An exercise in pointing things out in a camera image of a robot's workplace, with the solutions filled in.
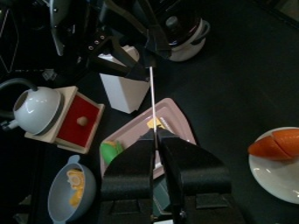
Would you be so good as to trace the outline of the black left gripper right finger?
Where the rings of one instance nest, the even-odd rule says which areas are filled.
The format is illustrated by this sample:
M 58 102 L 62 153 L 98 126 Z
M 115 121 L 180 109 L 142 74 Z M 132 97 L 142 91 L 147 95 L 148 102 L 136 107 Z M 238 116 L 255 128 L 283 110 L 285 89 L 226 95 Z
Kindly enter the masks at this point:
M 196 144 L 158 130 L 174 224 L 247 224 L 231 194 L 230 170 Z

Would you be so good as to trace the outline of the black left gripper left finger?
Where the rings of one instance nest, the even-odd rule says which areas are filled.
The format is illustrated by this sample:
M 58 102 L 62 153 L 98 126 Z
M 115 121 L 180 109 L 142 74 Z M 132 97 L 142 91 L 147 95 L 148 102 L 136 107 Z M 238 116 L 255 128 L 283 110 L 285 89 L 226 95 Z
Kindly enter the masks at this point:
M 155 133 L 150 129 L 107 167 L 99 224 L 152 224 Z

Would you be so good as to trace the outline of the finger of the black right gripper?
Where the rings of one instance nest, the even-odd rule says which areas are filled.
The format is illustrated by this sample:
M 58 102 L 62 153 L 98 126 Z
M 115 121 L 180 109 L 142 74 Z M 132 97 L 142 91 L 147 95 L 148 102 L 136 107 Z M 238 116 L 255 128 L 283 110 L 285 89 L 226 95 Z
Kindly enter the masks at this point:
M 168 59 L 172 49 L 164 34 L 164 30 L 159 24 L 151 25 L 147 30 L 147 40 L 144 44 L 144 67 L 156 67 L 156 57 Z
M 102 53 L 110 54 L 119 63 L 100 58 Z M 96 39 L 88 46 L 88 68 L 102 74 L 111 74 L 130 80 L 150 80 L 146 68 L 134 60 L 114 37 Z

